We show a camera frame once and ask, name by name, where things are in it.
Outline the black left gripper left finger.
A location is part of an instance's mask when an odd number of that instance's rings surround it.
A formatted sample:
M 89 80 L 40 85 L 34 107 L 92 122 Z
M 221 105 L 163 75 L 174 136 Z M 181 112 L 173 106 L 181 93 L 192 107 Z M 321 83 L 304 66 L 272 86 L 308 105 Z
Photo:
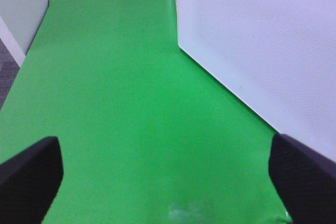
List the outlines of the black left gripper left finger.
M 56 136 L 45 137 L 1 164 L 1 223 L 42 223 L 64 176 Z

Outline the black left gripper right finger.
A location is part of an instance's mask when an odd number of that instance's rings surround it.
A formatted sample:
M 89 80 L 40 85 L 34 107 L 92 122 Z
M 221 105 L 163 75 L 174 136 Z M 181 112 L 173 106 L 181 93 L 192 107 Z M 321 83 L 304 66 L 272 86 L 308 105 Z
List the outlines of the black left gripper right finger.
M 292 223 L 335 223 L 335 162 L 286 134 L 272 138 L 268 173 Z

